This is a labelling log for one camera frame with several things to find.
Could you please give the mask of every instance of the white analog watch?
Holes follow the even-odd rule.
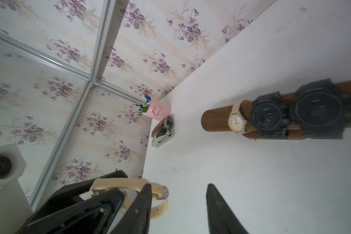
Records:
[[[228,119],[229,128],[232,131],[236,132],[237,134],[247,133],[245,131],[247,120],[244,119],[241,112],[239,111],[239,107],[241,106],[241,103],[242,101],[238,101],[234,103]]]

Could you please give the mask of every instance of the watch face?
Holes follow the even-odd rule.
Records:
[[[228,120],[228,125],[233,131],[239,132],[245,127],[246,121],[240,115],[232,115]]]
[[[324,127],[341,118],[343,104],[333,94],[315,92],[300,98],[296,102],[295,111],[302,122],[314,127]]]
[[[281,110],[276,105],[263,103],[252,110],[251,118],[256,127],[271,130],[279,126],[281,113]]]

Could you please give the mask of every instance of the black watch strap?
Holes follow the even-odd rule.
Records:
[[[328,89],[329,91],[337,91],[334,83],[330,79],[324,79],[320,81],[314,81],[299,87],[295,96],[303,96],[303,94],[309,91],[316,91],[316,90],[325,90]]]
[[[264,139],[282,139],[286,140],[289,136],[289,131],[286,128],[281,128],[278,131],[272,133],[260,134]]]
[[[270,94],[265,94],[262,96],[258,96],[256,98],[256,100],[253,101],[252,105],[255,106],[256,104],[260,103],[261,101],[267,101],[267,100],[271,100],[271,99],[276,99],[276,100],[280,100],[280,92],[272,92]]]
[[[304,134],[311,139],[342,139],[344,127],[331,131],[303,130]]]
[[[279,101],[280,100],[280,92],[272,92],[270,94],[265,94],[262,96],[258,96],[256,100],[253,101],[253,106],[260,104],[262,101]],[[265,139],[287,139],[289,135],[289,131],[286,128],[278,129],[274,132],[266,132],[263,133],[261,129],[256,128],[257,133]]]

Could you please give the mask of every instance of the aluminum frame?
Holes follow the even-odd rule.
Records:
[[[85,100],[89,94],[89,91],[92,87],[98,87],[100,89],[103,89],[104,91],[109,92],[111,95],[131,103],[140,104],[142,102],[145,102],[145,99],[136,96],[120,87],[117,87],[105,81],[98,80],[99,66],[101,63],[104,46],[107,40],[108,29],[112,21],[115,2],[115,0],[104,0],[103,12],[101,15],[90,74],[82,72],[74,67],[71,67],[68,64],[60,62],[8,36],[0,34],[0,49],[12,52],[21,57],[25,57],[33,62],[46,66],[47,68],[51,68],[60,73],[63,73],[68,77],[85,82],[81,95],[76,101],[75,105],[73,106],[69,118],[67,119],[66,124],[64,125],[64,128],[37,182],[37,185],[34,188],[34,191],[31,194],[29,202],[33,211],[35,211],[37,207],[41,205],[40,201],[42,200],[45,188],[51,179],[57,161],[61,156],[61,153],[66,145],[71,130],[78,118],[79,112],[82,109]]]
[[[101,59],[103,57],[103,51],[105,48],[105,42],[108,37],[108,30],[110,28],[110,23],[112,21],[113,10],[116,1],[104,0],[103,3],[103,12],[100,16],[100,24],[98,35],[96,37],[96,43],[94,48],[94,56],[92,58],[92,65],[90,71],[89,81],[96,82],[98,78],[99,67]]]

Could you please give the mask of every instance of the black rubber watch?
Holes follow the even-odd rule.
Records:
[[[266,139],[287,139],[289,108],[280,103],[280,92],[259,96],[252,105],[250,121],[260,136]]]
[[[342,139],[351,120],[351,95],[340,93],[330,79],[302,85],[295,93],[291,117],[312,139]]]

